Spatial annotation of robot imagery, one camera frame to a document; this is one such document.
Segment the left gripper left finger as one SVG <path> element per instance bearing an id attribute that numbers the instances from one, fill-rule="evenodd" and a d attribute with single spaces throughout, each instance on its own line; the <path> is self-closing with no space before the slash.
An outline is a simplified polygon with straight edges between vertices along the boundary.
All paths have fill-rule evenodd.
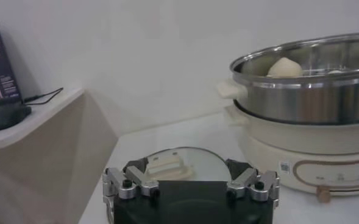
<path id="1" fill-rule="evenodd" d="M 160 195 L 159 182 L 148 178 L 145 174 L 149 161 L 146 157 L 129 161 L 120 170 L 115 167 L 105 168 L 102 174 L 103 202 L 106 205 L 108 220 L 114 220 L 114 198 L 130 200 L 140 194 L 151 199 Z"/>

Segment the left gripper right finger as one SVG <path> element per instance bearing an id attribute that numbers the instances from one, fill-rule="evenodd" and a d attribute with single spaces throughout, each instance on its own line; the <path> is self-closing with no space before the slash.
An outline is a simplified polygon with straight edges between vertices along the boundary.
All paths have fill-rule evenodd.
<path id="1" fill-rule="evenodd" d="M 232 180 L 227 182 L 226 190 L 230 201 L 249 196 L 256 202 L 271 200 L 274 209 L 279 206 L 280 177 L 277 172 L 267 170 L 261 173 L 249 163 L 233 159 L 227 159 L 226 166 L 232 177 Z"/>

